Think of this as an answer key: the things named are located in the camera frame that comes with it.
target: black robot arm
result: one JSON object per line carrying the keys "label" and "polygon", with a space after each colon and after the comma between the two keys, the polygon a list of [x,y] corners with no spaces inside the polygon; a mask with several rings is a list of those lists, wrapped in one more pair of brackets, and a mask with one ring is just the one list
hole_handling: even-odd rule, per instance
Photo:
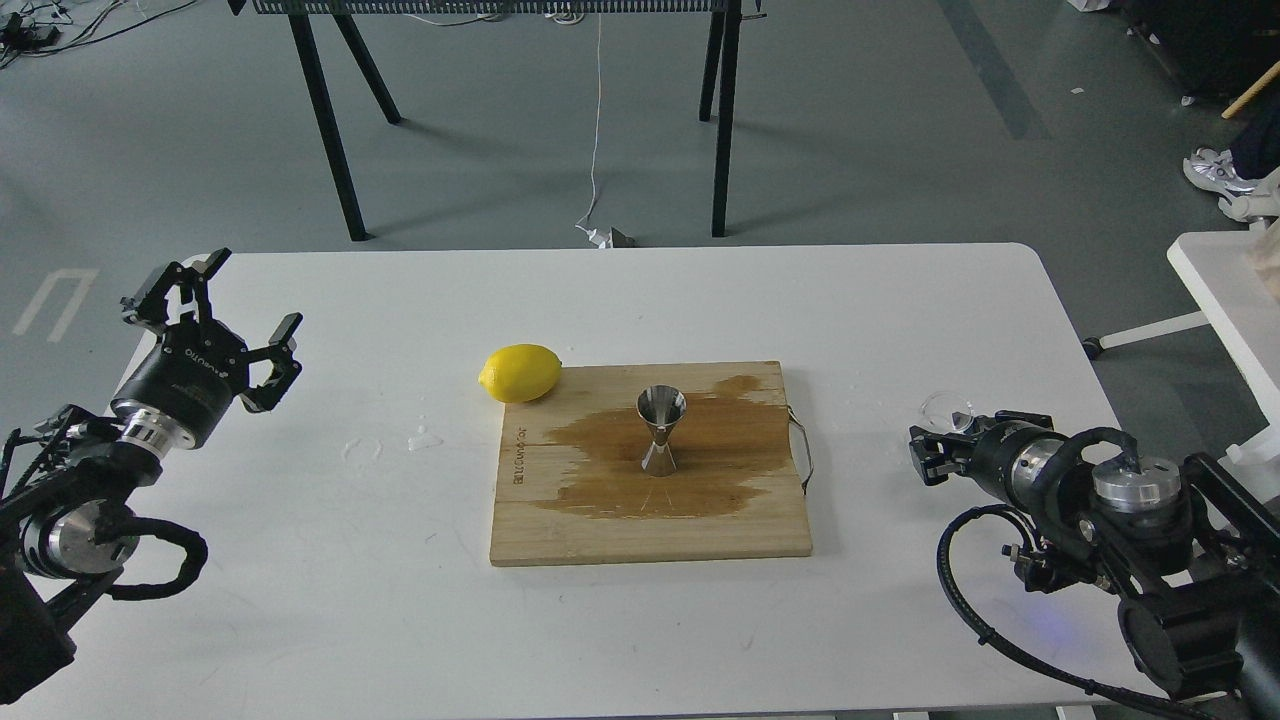
{"label": "black robot arm", "polygon": [[[229,256],[223,249],[189,266],[170,263],[122,299],[124,322],[155,333],[156,345],[111,400],[114,416],[67,405],[32,434],[9,434],[0,456],[0,703],[72,662],[69,630],[104,594],[156,600],[200,577],[209,557],[204,538],[169,520],[138,518],[127,501],[156,482],[170,448],[202,446],[234,397],[252,413],[271,410],[302,370],[292,337],[301,315],[287,315],[259,350],[214,319],[206,283]],[[175,290],[182,311],[170,323]],[[259,361],[270,363],[271,374],[250,387],[248,366]],[[38,451],[9,486],[14,454],[28,445]],[[116,584],[145,536],[183,548],[175,577]],[[45,601],[27,573],[70,584]]]}
{"label": "black robot arm", "polygon": [[[1206,455],[1181,465],[1142,457],[1134,438],[1112,428],[1069,438],[1046,415],[957,420],[964,429],[951,433],[910,429],[916,471],[928,486],[951,474],[972,478],[1006,503],[979,515],[1029,528],[1021,547],[1004,548],[1024,589],[1092,583],[1117,594],[1120,632],[1138,669],[1170,698],[1239,692],[1258,717],[1280,717],[1280,523],[1226,470]],[[1100,442],[1120,452],[1084,461],[1080,452]],[[1208,503],[1231,529],[1210,524]],[[940,550],[940,577],[950,577],[945,556]],[[1184,570],[1190,583],[1166,580]],[[972,611],[951,597],[954,583],[943,579],[943,588],[961,615]]]}

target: sneaker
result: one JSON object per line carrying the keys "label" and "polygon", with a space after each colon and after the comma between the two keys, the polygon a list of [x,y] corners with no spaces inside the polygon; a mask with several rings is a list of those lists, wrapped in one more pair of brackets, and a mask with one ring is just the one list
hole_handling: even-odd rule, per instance
{"label": "sneaker", "polygon": [[1196,187],[1216,192],[1228,200],[1248,195],[1258,187],[1258,181],[1244,179],[1235,174],[1230,150],[1217,152],[1210,147],[1201,147],[1194,155],[1183,160],[1183,174]]}

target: metal jigger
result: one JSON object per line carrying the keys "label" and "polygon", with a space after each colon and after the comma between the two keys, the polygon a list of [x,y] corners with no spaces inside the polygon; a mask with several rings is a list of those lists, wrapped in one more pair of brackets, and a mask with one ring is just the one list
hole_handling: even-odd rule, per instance
{"label": "metal jigger", "polygon": [[653,436],[653,443],[640,461],[645,473],[664,478],[676,471],[676,459],[671,456],[667,439],[676,423],[685,416],[685,393],[671,386],[650,386],[636,398],[636,410]]}

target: white desk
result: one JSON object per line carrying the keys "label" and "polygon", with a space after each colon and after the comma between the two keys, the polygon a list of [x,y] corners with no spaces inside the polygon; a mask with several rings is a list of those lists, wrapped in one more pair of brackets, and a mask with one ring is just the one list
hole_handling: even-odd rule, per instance
{"label": "white desk", "polygon": [[1248,442],[1226,448],[1236,465],[1258,465],[1280,456],[1280,302],[1249,264],[1247,252],[1257,238],[1253,231],[1194,232],[1180,236],[1169,249],[1169,263],[1270,423]]}
{"label": "white desk", "polygon": [[[134,509],[211,560],[172,600],[102,602],[73,665],[14,719],[581,717],[1083,702],[979,647],[933,570],[989,498],[925,488],[908,427],[937,389],[979,411],[1115,416],[1034,254],[1016,245],[236,255],[215,315],[261,343],[292,310],[305,370],[233,407]],[[476,384],[513,342],[568,365],[776,359],[813,441],[814,556],[495,569],[502,407]],[[429,436],[424,441],[421,436]],[[956,570],[1005,634],[1152,691],[1096,588],[1027,596],[979,524]],[[161,580],[152,546],[125,580]]]}

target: wooden stick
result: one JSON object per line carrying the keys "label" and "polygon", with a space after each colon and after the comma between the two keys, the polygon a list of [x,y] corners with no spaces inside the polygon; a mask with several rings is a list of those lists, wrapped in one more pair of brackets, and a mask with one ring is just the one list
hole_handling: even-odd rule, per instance
{"label": "wooden stick", "polygon": [[1262,92],[1262,88],[1266,87],[1271,81],[1274,81],[1276,76],[1280,76],[1280,63],[1271,65],[1271,69],[1267,70],[1262,77],[1260,77],[1257,82],[1251,85],[1249,88],[1244,91],[1244,95],[1236,97],[1235,102],[1231,102],[1231,105],[1226,110],[1222,110],[1222,119],[1230,120],[1233,117],[1235,117],[1235,114],[1240,111],[1240,108],[1244,108],[1244,105],[1248,104],[1249,100],[1253,100],[1253,97],[1257,94]]}

